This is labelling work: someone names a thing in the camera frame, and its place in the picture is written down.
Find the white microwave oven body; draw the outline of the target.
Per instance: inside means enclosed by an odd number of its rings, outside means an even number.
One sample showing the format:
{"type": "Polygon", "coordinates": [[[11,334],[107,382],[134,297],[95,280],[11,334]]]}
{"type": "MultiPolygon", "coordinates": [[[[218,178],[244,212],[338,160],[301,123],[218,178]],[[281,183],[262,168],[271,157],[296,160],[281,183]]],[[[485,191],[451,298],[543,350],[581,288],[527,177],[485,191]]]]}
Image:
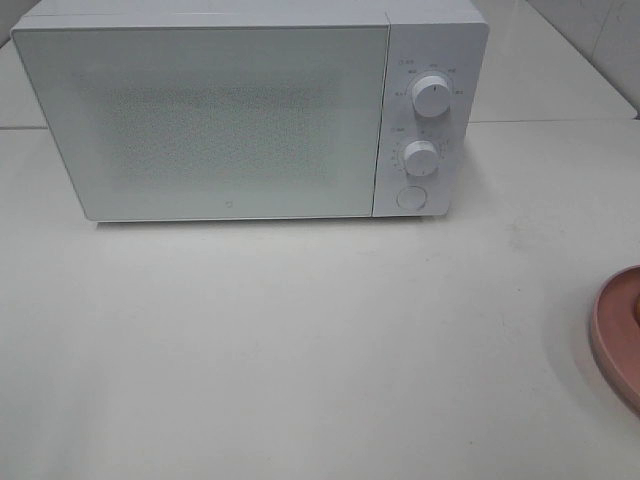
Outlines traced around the white microwave oven body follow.
{"type": "Polygon", "coordinates": [[[387,50],[372,209],[366,216],[318,218],[443,215],[489,34],[486,20],[469,1],[42,1],[17,22],[11,36],[16,46],[19,31],[375,26],[386,29],[387,50]],[[451,103],[446,113],[423,118],[414,111],[410,88],[433,72],[449,80],[451,103]],[[429,176],[413,177],[404,170],[402,154],[420,140],[435,145],[439,167],[429,176]],[[426,191],[423,209],[397,205],[407,186],[426,191]]]}

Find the burger with sesame bun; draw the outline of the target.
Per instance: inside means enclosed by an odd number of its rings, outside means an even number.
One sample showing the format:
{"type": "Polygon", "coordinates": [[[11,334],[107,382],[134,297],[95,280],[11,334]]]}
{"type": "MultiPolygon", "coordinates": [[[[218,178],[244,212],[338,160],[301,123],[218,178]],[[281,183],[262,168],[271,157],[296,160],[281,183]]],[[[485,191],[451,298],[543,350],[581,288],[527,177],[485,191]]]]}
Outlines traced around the burger with sesame bun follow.
{"type": "Polygon", "coordinates": [[[639,295],[634,301],[633,316],[636,322],[639,324],[640,323],[640,296],[639,295]]]}

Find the upper white power knob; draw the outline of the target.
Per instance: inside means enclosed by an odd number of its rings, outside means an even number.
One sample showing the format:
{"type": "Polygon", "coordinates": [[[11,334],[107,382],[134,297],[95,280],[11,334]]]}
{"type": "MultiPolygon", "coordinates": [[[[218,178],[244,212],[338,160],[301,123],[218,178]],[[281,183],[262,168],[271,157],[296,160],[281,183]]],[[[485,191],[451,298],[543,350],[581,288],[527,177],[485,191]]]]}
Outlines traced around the upper white power knob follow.
{"type": "Polygon", "coordinates": [[[410,88],[414,111],[423,118],[435,118],[449,110],[452,89],[441,73],[427,73],[410,88]]]}

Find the lower white timer knob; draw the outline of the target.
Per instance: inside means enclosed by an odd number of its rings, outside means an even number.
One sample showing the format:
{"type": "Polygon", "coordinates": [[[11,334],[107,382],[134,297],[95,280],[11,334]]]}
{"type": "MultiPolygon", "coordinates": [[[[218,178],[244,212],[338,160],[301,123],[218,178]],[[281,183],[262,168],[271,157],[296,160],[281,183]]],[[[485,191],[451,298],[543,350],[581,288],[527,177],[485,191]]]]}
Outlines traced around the lower white timer knob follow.
{"type": "Polygon", "coordinates": [[[439,167],[439,153],[435,145],[426,140],[408,144],[402,154],[405,172],[413,177],[426,177],[439,167]]]}

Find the white microwave door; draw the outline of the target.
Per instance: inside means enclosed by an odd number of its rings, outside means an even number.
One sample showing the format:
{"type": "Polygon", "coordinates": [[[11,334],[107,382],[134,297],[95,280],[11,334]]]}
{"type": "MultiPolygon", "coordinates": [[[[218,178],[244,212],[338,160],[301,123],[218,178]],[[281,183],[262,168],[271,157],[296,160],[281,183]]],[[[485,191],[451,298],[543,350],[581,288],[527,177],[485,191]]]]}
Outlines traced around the white microwave door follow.
{"type": "Polygon", "coordinates": [[[366,216],[383,27],[19,31],[87,218],[366,216]]]}

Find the round white door-release button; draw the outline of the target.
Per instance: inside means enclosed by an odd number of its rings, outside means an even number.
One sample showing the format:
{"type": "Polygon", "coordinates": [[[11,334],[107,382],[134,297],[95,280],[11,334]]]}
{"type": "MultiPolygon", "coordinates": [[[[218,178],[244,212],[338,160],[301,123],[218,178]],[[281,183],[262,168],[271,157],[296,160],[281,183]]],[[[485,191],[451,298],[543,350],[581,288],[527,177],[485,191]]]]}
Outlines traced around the round white door-release button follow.
{"type": "Polygon", "coordinates": [[[426,206],[427,193],[419,186],[407,186],[396,198],[397,205],[408,211],[419,211],[426,206]]]}

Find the pink round plate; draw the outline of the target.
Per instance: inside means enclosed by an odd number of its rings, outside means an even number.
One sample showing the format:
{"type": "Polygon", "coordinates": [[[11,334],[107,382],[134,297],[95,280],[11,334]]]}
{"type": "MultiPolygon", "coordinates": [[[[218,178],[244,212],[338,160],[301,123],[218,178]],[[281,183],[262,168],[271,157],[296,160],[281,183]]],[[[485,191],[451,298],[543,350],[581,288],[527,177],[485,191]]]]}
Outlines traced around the pink round plate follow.
{"type": "Polygon", "coordinates": [[[639,414],[639,324],[633,316],[639,266],[617,272],[596,296],[589,336],[594,359],[621,400],[639,414]]]}

